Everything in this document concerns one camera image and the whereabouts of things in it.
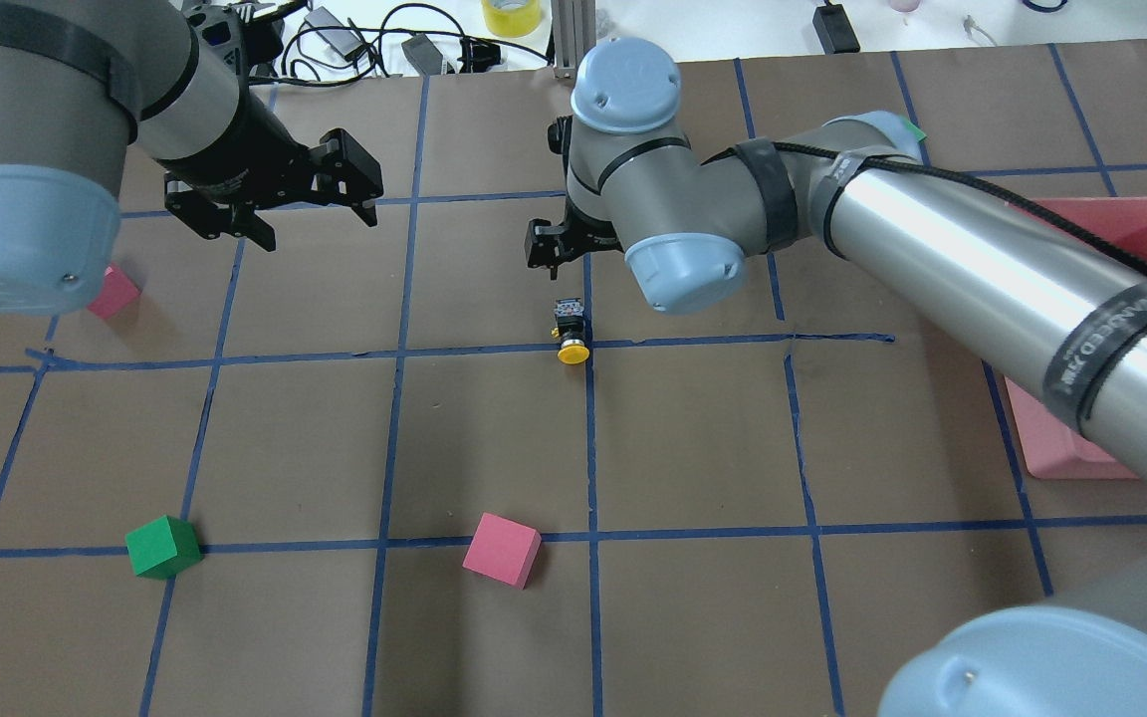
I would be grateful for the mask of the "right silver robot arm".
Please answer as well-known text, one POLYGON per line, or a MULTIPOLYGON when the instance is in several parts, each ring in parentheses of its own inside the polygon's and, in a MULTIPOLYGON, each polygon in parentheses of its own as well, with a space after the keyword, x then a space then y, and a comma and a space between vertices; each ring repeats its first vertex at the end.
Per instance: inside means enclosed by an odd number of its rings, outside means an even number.
MULTIPOLYGON (((1147 268, 1001 187, 924 166, 914 123, 869 111, 697 159, 681 70, 642 38, 582 59, 552 123, 568 201, 535 219, 529 267, 621 251, 643 301, 701 312, 746 260, 814 237, 991 363, 1147 482, 1147 268)), ((1147 558, 988 613, 911 658, 882 716, 1147 716, 1147 558)))

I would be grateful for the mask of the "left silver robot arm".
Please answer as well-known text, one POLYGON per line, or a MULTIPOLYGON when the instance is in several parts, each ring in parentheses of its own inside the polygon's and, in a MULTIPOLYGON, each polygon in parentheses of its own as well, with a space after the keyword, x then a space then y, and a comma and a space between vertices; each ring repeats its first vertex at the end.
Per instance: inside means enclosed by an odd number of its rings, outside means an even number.
POLYGON ((377 223, 379 159, 343 128, 310 148, 250 88, 297 1, 0 1, 0 313, 97 297, 114 257, 124 155, 164 169, 167 212, 204 239, 275 249, 262 210, 348 206, 377 223))

